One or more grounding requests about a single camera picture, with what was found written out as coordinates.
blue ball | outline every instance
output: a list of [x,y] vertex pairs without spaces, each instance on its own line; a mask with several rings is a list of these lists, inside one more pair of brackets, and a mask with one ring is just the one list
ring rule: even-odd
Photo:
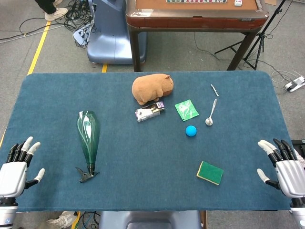
[[186,135],[188,135],[189,137],[194,137],[197,133],[197,129],[195,126],[193,125],[189,125],[186,129],[185,129],[185,133]]

white robotic hand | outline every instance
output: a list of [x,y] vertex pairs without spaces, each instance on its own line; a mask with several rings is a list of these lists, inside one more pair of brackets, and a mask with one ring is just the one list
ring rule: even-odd
[[297,160],[294,149],[282,140],[273,139],[278,149],[271,143],[261,140],[258,145],[267,153],[277,175],[278,181],[270,180],[261,169],[257,173],[268,185],[280,189],[285,196],[291,198],[290,209],[301,229],[305,229],[305,170]]
[[34,152],[40,146],[35,143],[31,148],[33,137],[29,137],[20,145],[14,145],[9,152],[6,163],[0,170],[0,228],[10,229],[16,216],[18,204],[16,198],[24,189],[38,184],[43,177],[44,168],[30,181],[26,181],[27,169],[33,158]]

black tripod stand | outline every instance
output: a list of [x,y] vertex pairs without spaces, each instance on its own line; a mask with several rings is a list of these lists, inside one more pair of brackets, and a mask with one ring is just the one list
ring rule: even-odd
[[[273,19],[276,17],[277,14],[279,14],[280,12],[282,12],[282,6],[283,4],[285,3],[286,0],[282,0],[281,4],[276,8],[275,12],[273,13],[272,17],[270,18],[270,20],[268,21],[268,23],[266,24],[266,26],[264,27],[263,31],[262,32],[259,32],[257,34],[258,38],[256,39],[255,43],[253,44],[253,46],[251,47],[249,53],[246,55],[246,57],[242,58],[242,60],[244,60],[250,67],[252,67],[254,70],[256,70],[257,68],[257,64],[258,64],[258,59],[259,59],[259,56],[261,54],[261,50],[263,49],[263,52],[264,52],[264,39],[265,39],[265,32],[266,30],[268,29],[269,25],[272,23]],[[253,49],[256,47],[257,43],[259,42],[259,47],[258,47],[258,51],[257,51],[257,56],[256,56],[256,61],[255,61],[255,65],[253,64],[250,64],[248,62],[248,58],[249,56],[251,55]],[[227,50],[227,49],[232,49],[235,53],[237,52],[235,49],[234,49],[234,46],[238,45],[242,43],[241,42],[237,42],[235,44],[232,44],[224,49],[221,49],[217,52],[215,52],[215,54],[219,53],[219,52],[222,52],[224,50]]]

spoon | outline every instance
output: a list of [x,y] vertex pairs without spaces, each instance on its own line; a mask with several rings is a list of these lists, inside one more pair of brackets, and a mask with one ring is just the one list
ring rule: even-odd
[[211,111],[210,117],[208,117],[208,118],[205,120],[205,124],[207,124],[207,125],[213,125],[212,114],[213,114],[213,112],[214,112],[216,103],[217,103],[217,99],[214,100],[214,103],[213,103],[213,107],[212,107],[212,111]]

machine base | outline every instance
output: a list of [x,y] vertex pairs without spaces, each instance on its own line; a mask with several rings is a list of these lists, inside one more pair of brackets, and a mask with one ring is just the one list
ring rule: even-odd
[[[139,33],[140,61],[146,59],[147,33]],[[129,35],[111,36],[101,32],[91,32],[87,47],[91,62],[110,64],[132,64],[132,50]]]

